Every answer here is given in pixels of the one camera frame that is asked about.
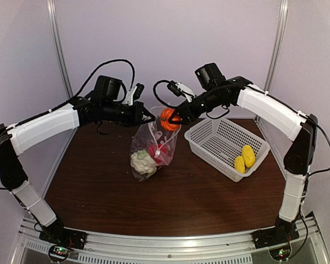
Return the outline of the clear zip top bag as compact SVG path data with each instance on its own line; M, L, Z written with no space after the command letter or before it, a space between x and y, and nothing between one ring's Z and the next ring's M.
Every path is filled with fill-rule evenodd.
M151 108L155 119L141 125L133 137L130 166L134 178L140 182L149 179L173 160L177 137L182 128L168 121L173 112L173 109L164 106Z

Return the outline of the dark red toy grapes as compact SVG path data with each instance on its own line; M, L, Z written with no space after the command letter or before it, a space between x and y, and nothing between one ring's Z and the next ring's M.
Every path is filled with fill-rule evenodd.
M132 140L131 148L134 151L144 150L147 148L147 138L134 137Z

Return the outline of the red toy bell pepper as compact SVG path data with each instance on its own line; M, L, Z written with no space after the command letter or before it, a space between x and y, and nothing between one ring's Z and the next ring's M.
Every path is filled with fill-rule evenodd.
M150 145L147 152L156 163L161 163L162 158L167 155L167 149L162 147L162 144Z

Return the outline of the white toy cauliflower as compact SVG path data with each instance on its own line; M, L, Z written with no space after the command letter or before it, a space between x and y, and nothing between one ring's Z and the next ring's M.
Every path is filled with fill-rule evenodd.
M130 156L130 164L134 170L146 179L157 170L157 163L146 150L139 150Z

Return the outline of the yellow toy pepper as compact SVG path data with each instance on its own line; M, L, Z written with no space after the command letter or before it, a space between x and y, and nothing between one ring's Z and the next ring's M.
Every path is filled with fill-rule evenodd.
M251 146L245 145L241 151L246 168L251 168L256 162L256 156Z

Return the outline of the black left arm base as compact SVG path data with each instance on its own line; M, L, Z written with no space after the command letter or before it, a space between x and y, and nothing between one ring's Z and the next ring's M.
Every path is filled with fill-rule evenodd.
M66 228L59 215L56 214L55 216L56 219L49 225L43 225L38 222L42 229L39 236L40 240L65 248L83 250L87 234L82 231Z

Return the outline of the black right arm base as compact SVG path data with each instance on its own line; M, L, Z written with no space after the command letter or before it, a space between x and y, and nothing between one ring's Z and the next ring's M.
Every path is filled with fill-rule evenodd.
M256 249L271 247L287 243L300 237L296 227L296 220L299 214L291 222L283 220L277 216L275 226L267 229L258 229L251 233L253 243Z

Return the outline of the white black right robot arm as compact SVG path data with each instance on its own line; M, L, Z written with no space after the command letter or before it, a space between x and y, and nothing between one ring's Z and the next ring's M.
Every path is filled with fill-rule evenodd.
M297 218L307 193L307 179L316 147L317 118L307 117L287 106L242 76L227 79L215 63L200 67L195 75L204 89L198 96L180 82L170 81L167 85L173 94L186 98L168 118L171 124L187 125L216 107L238 106L269 122L292 142L283 160L286 184L278 216L282 222L271 230L273 241L282 243L292 234L288 222Z

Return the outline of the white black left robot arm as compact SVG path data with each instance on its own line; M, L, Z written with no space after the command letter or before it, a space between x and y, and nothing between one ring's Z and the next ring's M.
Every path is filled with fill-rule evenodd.
M31 147L68 130L102 121L122 127L136 127L154 121L155 116L138 99L144 89L136 84L118 101L121 80L100 75L94 89L86 96L71 98L27 122L10 126L0 124L0 181L26 209L47 228L46 234L56 244L68 240L68 232L59 225L58 216L29 182L18 157Z

